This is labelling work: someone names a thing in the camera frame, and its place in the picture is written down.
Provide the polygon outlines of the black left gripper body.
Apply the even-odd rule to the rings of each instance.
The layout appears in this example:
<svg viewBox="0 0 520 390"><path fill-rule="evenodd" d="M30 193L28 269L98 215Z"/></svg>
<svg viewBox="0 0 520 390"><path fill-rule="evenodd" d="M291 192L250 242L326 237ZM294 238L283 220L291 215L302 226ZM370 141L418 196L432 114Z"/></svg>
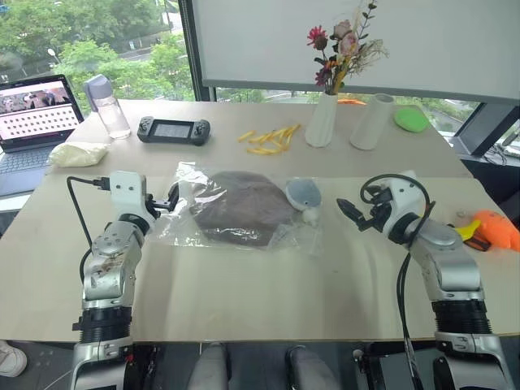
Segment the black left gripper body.
<svg viewBox="0 0 520 390"><path fill-rule="evenodd" d="M148 193L145 196L145 208L155 219L158 219L163 210L171 211L171 202L168 200L156 200L151 193Z"/></svg>

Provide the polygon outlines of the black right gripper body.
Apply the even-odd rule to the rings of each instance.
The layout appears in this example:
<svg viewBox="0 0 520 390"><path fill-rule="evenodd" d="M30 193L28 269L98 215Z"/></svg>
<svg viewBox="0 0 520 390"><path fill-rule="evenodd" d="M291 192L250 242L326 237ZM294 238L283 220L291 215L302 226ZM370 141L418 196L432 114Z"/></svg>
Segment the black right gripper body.
<svg viewBox="0 0 520 390"><path fill-rule="evenodd" d="M372 205L370 209L371 226L376 230L383 230L392 213L390 189L383 185L364 185L360 190L360 195L363 202Z"/></svg>

